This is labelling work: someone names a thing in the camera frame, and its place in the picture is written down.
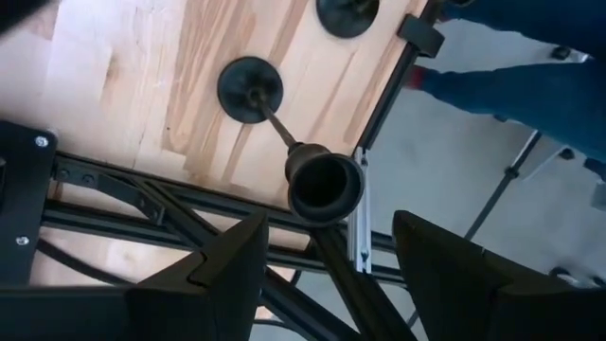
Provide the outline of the black table edge clamp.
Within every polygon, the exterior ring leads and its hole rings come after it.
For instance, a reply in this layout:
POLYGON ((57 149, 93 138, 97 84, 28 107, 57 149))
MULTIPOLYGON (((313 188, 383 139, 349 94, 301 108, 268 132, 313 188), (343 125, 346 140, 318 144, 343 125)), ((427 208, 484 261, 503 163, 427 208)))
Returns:
POLYGON ((397 35, 412 45, 422 57, 435 58, 444 43, 444 36, 430 23, 408 13, 403 17, 397 35))

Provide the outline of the medium black candlestick holder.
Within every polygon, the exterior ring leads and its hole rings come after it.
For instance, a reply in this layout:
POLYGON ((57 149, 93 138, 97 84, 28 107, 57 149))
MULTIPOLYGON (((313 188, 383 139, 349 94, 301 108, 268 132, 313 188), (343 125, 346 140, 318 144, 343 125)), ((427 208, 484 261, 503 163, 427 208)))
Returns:
POLYGON ((380 0, 315 0, 315 7, 326 32, 337 38, 350 39, 371 27, 380 0))

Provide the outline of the silver aluminium profile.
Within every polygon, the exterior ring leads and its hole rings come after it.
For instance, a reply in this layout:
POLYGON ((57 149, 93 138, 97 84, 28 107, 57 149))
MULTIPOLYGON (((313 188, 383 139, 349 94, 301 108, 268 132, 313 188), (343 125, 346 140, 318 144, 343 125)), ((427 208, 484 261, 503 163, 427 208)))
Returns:
POLYGON ((369 164, 366 150, 358 147, 355 150, 354 159, 363 173, 363 189, 361 200, 348 220, 348 258, 357 272, 370 274, 372 271, 372 244, 369 184, 366 181, 369 164))

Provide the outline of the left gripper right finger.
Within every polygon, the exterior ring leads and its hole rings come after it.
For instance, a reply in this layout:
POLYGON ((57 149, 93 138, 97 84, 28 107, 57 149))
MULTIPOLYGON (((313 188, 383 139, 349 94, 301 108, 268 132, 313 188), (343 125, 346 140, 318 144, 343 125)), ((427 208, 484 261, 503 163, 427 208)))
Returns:
POLYGON ((430 341, 488 341, 491 305, 508 276, 483 248, 398 210, 392 231, 402 276, 430 341))

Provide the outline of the person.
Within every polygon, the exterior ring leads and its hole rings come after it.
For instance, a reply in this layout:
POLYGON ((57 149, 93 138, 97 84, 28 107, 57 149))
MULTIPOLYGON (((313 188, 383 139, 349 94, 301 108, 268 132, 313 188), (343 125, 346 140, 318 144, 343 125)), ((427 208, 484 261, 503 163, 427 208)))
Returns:
POLYGON ((481 71, 416 66, 404 87, 476 115, 514 120, 583 153, 606 184, 606 0, 447 0, 443 22, 464 20, 589 55, 481 71))

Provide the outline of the shortest black candlestick holder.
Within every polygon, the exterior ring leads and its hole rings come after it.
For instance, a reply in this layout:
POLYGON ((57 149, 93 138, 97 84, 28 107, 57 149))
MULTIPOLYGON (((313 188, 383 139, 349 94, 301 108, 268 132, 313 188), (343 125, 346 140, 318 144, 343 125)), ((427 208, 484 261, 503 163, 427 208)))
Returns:
POLYGON ((340 222, 363 197, 362 168, 321 144, 296 140, 276 116, 283 93, 276 68, 253 56, 230 62, 217 81, 218 100, 229 117, 243 124, 270 122, 287 147, 284 172, 291 212, 312 225, 340 222))

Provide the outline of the office chair base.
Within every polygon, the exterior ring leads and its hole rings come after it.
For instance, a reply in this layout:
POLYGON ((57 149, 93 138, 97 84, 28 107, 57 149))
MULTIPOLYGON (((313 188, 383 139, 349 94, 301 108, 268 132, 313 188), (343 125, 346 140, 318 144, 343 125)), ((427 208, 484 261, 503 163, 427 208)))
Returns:
POLYGON ((590 275, 589 277, 581 277, 578 275, 574 275, 569 272, 567 269, 562 268, 560 266, 554 267, 548 273, 550 277, 559 278, 561 280, 566 281, 568 284, 581 288, 581 289, 590 289, 590 288, 603 288, 606 289, 606 279, 600 278, 596 275, 590 275))
MULTIPOLYGON (((590 56, 567 46, 557 45, 550 51, 548 59, 557 62, 585 63, 590 56)), ((574 152, 571 147, 533 130, 512 164, 505 169, 505 176, 508 179, 528 180, 550 161, 555 159, 570 161, 578 156, 580 153, 574 152)), ((582 166, 597 176, 591 206, 606 212, 606 163, 586 157, 582 166)))

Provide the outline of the black aluminium table frame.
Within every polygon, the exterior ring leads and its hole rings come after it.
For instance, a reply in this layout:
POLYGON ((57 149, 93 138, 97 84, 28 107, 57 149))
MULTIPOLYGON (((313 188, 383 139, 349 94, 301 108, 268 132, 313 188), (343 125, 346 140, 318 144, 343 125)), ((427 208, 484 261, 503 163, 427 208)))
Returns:
MULTIPOLYGON (((439 3, 437 0, 429 0, 420 18, 433 25, 436 21, 434 14, 437 13, 438 7, 439 3)), ((413 47, 406 47, 404 49, 401 59, 397 63, 394 75, 403 74, 404 66, 400 64, 406 64, 407 66, 408 64, 412 64, 412 61, 418 54, 413 49, 413 47)), ((117 166, 85 160, 67 153, 60 153, 57 157, 59 158, 59 164, 63 162, 68 166, 97 167, 101 171, 118 171, 118 174, 124 173, 131 177, 140 175, 144 179, 157 180, 161 189, 167 189, 170 194, 174 194, 173 196, 176 196, 177 204, 185 205, 185 208, 198 209, 204 213, 212 213, 220 217, 235 218, 237 220, 243 220, 250 214, 261 211, 261 213, 267 214, 270 227, 275 227, 281 231, 307 235, 313 231, 310 224, 303 223, 300 218, 296 218, 291 212, 279 207, 267 206, 236 198, 210 189, 178 184, 171 180, 145 175, 133 170, 119 170, 117 166)), ((150 221, 148 218, 135 218, 107 210, 73 205, 50 199, 46 201, 42 216, 42 225, 57 229, 131 242, 157 244, 170 248, 185 247, 183 242, 179 242, 178 238, 167 230, 166 223, 169 223, 168 220, 165 219, 163 223, 159 223, 160 225, 152 221, 153 219, 150 221)), ((372 245, 381 251, 394 252, 391 237, 378 232, 372 232, 372 245)), ((84 265, 82 261, 76 260, 72 256, 55 257, 53 255, 51 253, 52 259, 58 260, 73 270, 82 271, 86 276, 92 276, 95 279, 108 279, 113 284, 118 283, 119 278, 110 279, 112 276, 108 273, 89 265, 84 265)), ((345 322, 335 317, 296 286, 301 271, 324 275, 330 274, 312 243, 309 243, 304 250, 271 244, 267 253, 267 261, 269 265, 279 265, 291 270, 294 269, 294 279, 288 281, 276 271, 270 271, 271 269, 269 268, 266 270, 265 274, 268 276, 268 279, 266 279, 265 287, 262 289, 260 305, 270 310, 282 322, 266 319, 257 321, 255 324, 281 326, 311 341, 329 341, 332 340, 329 336, 339 336, 349 332, 353 332, 354 336, 357 334, 345 322)), ((380 282, 406 289, 400 270, 382 265, 377 265, 374 269, 372 275, 369 275, 372 278, 371 281, 375 282, 374 284, 380 282)), ((353 340, 354 336, 345 336, 345 340, 353 340)))

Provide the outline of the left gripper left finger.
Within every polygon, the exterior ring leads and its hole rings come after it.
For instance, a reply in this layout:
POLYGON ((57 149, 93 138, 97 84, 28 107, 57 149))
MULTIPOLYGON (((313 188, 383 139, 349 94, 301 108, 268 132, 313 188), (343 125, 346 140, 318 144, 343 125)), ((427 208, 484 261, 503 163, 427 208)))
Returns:
POLYGON ((266 269, 269 226, 256 213, 126 294, 125 341, 247 341, 266 269))

